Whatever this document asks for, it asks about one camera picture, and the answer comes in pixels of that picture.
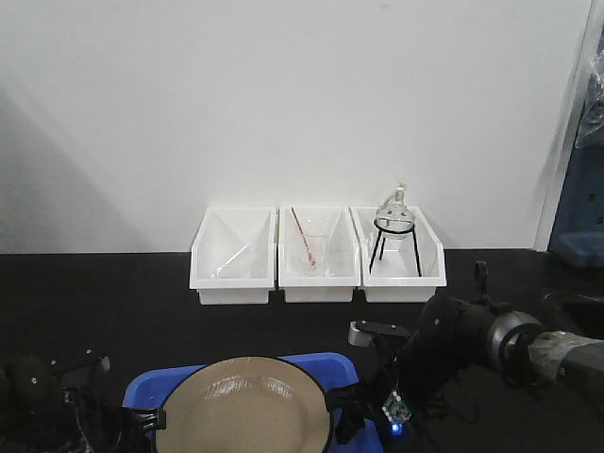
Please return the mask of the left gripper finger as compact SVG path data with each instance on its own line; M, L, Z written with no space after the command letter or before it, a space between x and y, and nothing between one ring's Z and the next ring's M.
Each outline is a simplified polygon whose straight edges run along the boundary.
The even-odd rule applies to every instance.
M133 425L140 430L166 429L166 412L164 408L134 409L128 408Z

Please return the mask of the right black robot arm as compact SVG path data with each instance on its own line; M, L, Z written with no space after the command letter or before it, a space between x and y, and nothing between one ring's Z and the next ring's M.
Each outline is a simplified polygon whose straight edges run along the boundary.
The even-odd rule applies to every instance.
M435 294L414 332L360 320L351 322L348 341L374 348L378 363L369 377L327 391L327 409L341 414L335 428L340 445L368 421L383 443L418 432L429 418L447 413L440 391L472 365L498 373L511 388L535 393L558 384L603 403L602 340L547 328L488 297L465 302Z

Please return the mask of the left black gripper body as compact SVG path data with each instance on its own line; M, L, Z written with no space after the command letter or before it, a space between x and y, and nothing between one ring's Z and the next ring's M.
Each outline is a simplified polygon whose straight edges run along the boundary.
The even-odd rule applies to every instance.
M3 452L130 452L132 419L93 387L107 356L54 374L33 354L1 361Z

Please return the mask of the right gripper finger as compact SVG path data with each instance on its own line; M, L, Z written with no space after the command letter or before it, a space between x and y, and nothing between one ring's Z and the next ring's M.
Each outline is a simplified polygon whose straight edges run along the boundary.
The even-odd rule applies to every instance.
M335 428L337 444L349 444L362 429L365 429L362 413L357 409L342 409L340 421Z
M329 411L352 407L364 410L371 401L371 391L366 382L356 382L343 387L334 387L325 394L326 407Z

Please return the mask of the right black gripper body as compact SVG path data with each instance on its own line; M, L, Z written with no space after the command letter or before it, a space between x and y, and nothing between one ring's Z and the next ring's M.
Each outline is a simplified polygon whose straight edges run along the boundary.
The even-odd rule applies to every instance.
M377 339L382 364L363 381L372 395L365 416L384 421L382 406L393 390L401 392L414 411L423 411L461 369L489 369L490 327L490 298L466 302L446 294L432 296L407 341Z

